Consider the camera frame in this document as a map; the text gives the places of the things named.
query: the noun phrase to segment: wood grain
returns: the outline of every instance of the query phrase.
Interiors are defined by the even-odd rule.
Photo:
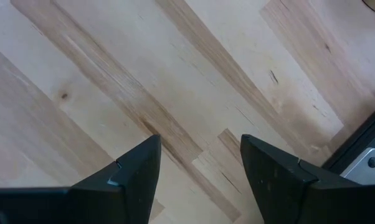
[[[0,0],[0,187],[161,134],[150,223],[262,223],[241,134],[321,165],[374,110],[361,1]]]

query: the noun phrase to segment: light wood surface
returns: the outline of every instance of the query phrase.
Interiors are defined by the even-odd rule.
[[[151,223],[262,223],[240,135],[321,165],[374,110],[360,0],[0,0],[0,187],[159,133]]]

